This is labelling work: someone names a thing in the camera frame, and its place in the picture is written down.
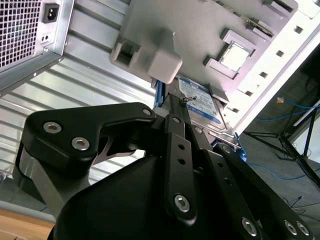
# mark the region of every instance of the ventilation grille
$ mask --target ventilation grille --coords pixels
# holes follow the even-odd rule
[[[33,55],[40,5],[39,0],[0,0],[0,71]]]

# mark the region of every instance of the square opening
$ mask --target square opening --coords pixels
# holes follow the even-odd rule
[[[120,52],[116,57],[115,61],[128,67],[134,56],[134,53],[135,47],[130,42],[125,41],[122,44]]]
[[[232,108],[232,109],[230,109],[232,112],[234,112],[234,113],[238,113],[239,112],[239,110],[238,109],[236,109],[236,108]]]
[[[317,6],[320,7],[320,0],[312,0]]]
[[[245,64],[251,52],[243,46],[231,41],[230,45],[222,55],[219,63],[228,69],[238,72]]]
[[[244,94],[245,94],[245,95],[248,95],[249,97],[251,97],[253,93],[250,92],[250,91],[246,91]]]
[[[262,71],[259,75],[260,75],[261,77],[263,77],[264,79],[268,76],[268,74],[265,73],[264,71]]]
[[[287,10],[289,13],[293,12],[293,8],[290,7],[289,5],[287,5],[286,3],[284,3],[281,0],[273,0],[275,3],[277,3],[278,5],[280,5],[282,8],[284,8],[285,10]]]
[[[301,34],[303,32],[303,28],[302,27],[299,27],[299,26],[296,26],[294,31],[297,33],[297,34]]]
[[[285,54],[285,53],[284,53],[283,51],[280,51],[280,50],[276,52],[276,55],[277,55],[278,57],[280,57],[280,58],[282,58],[284,54]]]

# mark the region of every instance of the tripod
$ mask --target tripod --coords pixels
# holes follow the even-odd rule
[[[279,157],[280,160],[286,160],[291,162],[297,162],[306,176],[311,180],[311,182],[315,185],[317,190],[320,192],[320,177],[315,173],[315,171],[308,164],[308,149],[311,141],[312,131],[314,128],[315,120],[317,115],[317,108],[315,108],[304,121],[300,122],[297,126],[292,127],[285,133],[276,134],[276,133],[267,133],[267,132],[246,132],[243,133],[266,146],[277,150],[278,152],[290,157],[290,158],[282,158]],[[302,124],[310,119],[308,134],[305,141],[305,146],[303,153],[300,154],[296,148],[291,144],[288,138],[298,129]],[[284,144],[284,149],[281,149],[261,138],[273,138],[279,139],[281,144]]]

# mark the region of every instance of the aluminum panel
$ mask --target aluminum panel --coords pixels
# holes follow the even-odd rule
[[[141,102],[153,107],[150,84],[109,61],[128,5],[77,0],[64,60],[0,99],[0,171],[11,172],[27,116],[36,111]],[[116,157],[95,165],[93,184],[143,157]]]

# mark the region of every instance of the screw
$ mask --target screw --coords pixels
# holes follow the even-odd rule
[[[143,109],[143,112],[147,115],[151,115],[151,112],[148,109]]]
[[[181,212],[184,212],[184,213],[189,212],[190,204],[189,204],[189,201],[184,196],[182,195],[175,196],[174,203]]]
[[[43,125],[43,129],[50,134],[57,134],[61,132],[62,128],[61,126],[54,122],[54,121],[48,121]]]
[[[285,224],[286,228],[289,230],[289,232],[292,233],[292,235],[295,235],[295,236],[297,235],[297,230],[290,222],[285,220],[284,224]]]
[[[198,133],[198,134],[202,134],[203,132],[202,132],[202,130],[201,130],[201,128],[199,128],[199,127],[195,127],[194,128],[194,130]]]
[[[227,154],[231,153],[229,148],[227,146],[222,146],[223,151],[225,151]]]
[[[304,225],[302,225],[302,223],[300,223],[300,222],[296,222],[297,223],[297,225],[298,225],[298,228],[301,230],[301,232],[303,232],[304,233],[304,235],[306,235],[306,236],[309,236],[309,231],[308,231],[308,229],[306,229],[306,227],[304,226]]]
[[[178,124],[180,123],[180,120],[178,118],[176,118],[176,117],[173,118],[173,121],[175,121]]]
[[[80,137],[80,136],[72,139],[71,144],[72,144],[72,147],[74,147],[75,149],[77,149],[79,151],[88,150],[88,148],[90,147],[89,141],[83,137]]]
[[[248,234],[250,234],[252,237],[257,236],[257,234],[258,234],[257,229],[249,219],[243,217],[242,218],[242,226],[248,232]]]

